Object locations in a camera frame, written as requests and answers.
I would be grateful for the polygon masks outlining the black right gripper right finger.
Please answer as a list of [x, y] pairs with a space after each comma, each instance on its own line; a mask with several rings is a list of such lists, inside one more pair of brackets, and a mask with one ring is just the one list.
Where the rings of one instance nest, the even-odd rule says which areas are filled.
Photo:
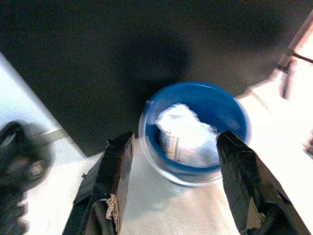
[[242, 235], [308, 235], [310, 231], [279, 181], [233, 132], [218, 134], [223, 187]]

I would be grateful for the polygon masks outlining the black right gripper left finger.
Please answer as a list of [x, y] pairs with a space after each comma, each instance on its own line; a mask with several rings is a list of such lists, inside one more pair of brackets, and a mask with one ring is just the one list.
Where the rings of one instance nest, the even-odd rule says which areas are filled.
[[83, 177], [63, 234], [120, 234], [133, 150], [131, 131], [108, 140], [104, 154]]

